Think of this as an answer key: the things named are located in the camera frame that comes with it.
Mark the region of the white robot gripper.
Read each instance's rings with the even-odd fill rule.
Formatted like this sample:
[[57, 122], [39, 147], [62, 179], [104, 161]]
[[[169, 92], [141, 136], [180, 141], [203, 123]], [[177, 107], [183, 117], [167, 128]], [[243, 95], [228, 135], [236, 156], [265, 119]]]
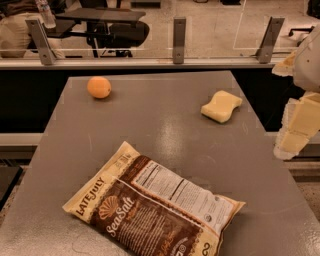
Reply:
[[275, 140], [273, 153], [281, 160], [297, 156], [320, 130], [320, 25], [292, 51], [277, 63], [272, 73], [277, 76], [292, 76], [294, 84], [306, 91], [301, 98], [287, 102], [282, 127]]

